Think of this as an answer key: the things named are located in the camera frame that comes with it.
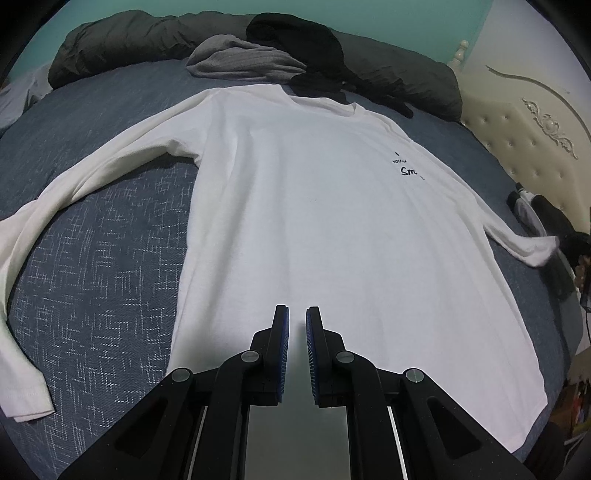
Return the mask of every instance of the wrinkled fabric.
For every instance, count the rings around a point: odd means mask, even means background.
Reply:
[[[187,60],[195,77],[221,80],[287,83],[304,73],[306,65],[288,53],[240,40],[234,35],[214,35],[202,42]]]

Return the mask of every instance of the white tufted headboard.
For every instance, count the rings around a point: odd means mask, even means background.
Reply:
[[[544,195],[578,231],[589,232],[591,132],[584,119],[537,79],[492,66],[482,74],[466,75],[459,71],[457,57],[449,65],[462,93],[462,124],[511,178]]]

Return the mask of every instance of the blue bedsheet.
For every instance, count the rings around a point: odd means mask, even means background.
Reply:
[[[196,79],[172,60],[117,69],[50,93],[0,138],[0,219],[127,127],[201,90],[230,85],[244,83]],[[424,112],[409,120],[349,98],[398,122],[524,233],[504,203],[511,179],[468,130]],[[3,423],[41,479],[56,478],[162,379],[196,175],[191,161],[164,155],[62,210],[28,257],[8,323],[45,375],[56,413]],[[549,399],[517,452],[522,459],[560,391],[569,349],[541,272],[492,248],[538,352]]]

